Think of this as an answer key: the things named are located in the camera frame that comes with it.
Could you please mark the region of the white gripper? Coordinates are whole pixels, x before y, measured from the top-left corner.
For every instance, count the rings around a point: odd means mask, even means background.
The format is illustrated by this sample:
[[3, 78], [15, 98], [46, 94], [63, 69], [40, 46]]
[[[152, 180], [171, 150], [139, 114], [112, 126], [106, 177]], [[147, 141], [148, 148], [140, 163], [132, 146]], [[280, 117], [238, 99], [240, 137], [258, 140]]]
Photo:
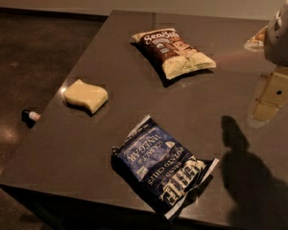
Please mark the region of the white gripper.
[[244, 45], [246, 50], [264, 49], [265, 58], [276, 64], [268, 76], [262, 76], [258, 95], [249, 112], [249, 125], [260, 128], [270, 122], [288, 103], [288, 0], [274, 18]]

